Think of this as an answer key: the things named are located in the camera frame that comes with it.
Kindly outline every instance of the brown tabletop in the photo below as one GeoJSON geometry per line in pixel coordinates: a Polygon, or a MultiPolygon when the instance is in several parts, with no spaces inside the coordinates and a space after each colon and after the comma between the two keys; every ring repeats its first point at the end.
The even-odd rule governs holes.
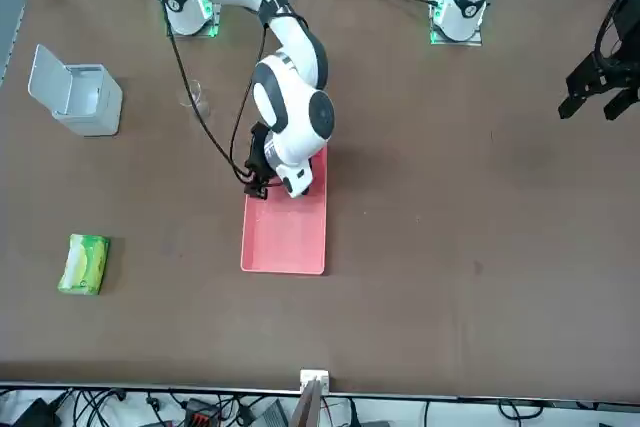
{"type": "MultiPolygon", "coordinates": [[[[640,401],[640,113],[556,111],[610,1],[491,0],[469,48],[430,46],[418,3],[292,0],[337,115],[326,275],[300,278],[240,270],[244,195],[176,101],[156,1],[28,0],[0,91],[0,378],[295,388],[315,367],[340,391],[640,401]],[[107,67],[116,137],[29,97],[38,43],[107,67]],[[56,290],[71,233],[113,239],[98,297],[56,290]]],[[[260,26],[222,15],[179,45],[226,144],[260,26]]]]}

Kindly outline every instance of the yellow-green packet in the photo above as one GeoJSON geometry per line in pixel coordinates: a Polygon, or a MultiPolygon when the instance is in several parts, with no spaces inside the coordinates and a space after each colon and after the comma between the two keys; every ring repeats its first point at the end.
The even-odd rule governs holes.
{"type": "Polygon", "coordinates": [[[107,262],[109,239],[100,235],[72,234],[69,255],[58,290],[65,294],[97,295],[107,262]]]}

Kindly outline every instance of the glass cup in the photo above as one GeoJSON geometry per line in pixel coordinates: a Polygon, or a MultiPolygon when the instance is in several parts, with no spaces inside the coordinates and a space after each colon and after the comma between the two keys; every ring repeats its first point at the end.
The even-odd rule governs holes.
{"type": "MultiPolygon", "coordinates": [[[[200,82],[195,79],[189,80],[189,92],[193,97],[193,102],[196,104],[196,108],[200,113],[200,117],[202,120],[206,121],[211,115],[211,108],[209,107],[209,102],[204,95],[204,91],[200,82]]],[[[193,116],[193,118],[197,121],[196,114],[193,111],[193,106],[191,104],[191,99],[189,99],[189,95],[187,94],[187,90],[182,87],[178,90],[178,102],[180,105],[189,110],[189,113],[193,116]]]]}

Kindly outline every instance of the white plastic container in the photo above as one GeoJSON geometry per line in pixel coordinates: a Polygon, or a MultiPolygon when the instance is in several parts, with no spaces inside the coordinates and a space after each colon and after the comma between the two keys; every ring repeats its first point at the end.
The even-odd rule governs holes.
{"type": "Polygon", "coordinates": [[[65,65],[38,44],[29,94],[78,135],[118,132],[122,90],[100,64],[65,65]]]}

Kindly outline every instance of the pink tray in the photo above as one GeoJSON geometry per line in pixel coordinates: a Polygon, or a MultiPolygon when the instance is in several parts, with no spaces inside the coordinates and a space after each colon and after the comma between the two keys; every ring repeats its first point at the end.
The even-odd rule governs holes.
{"type": "Polygon", "coordinates": [[[311,163],[313,182],[307,195],[292,199],[284,187],[272,187],[267,200],[247,196],[240,259],[245,272],[324,272],[327,148],[311,163]]]}

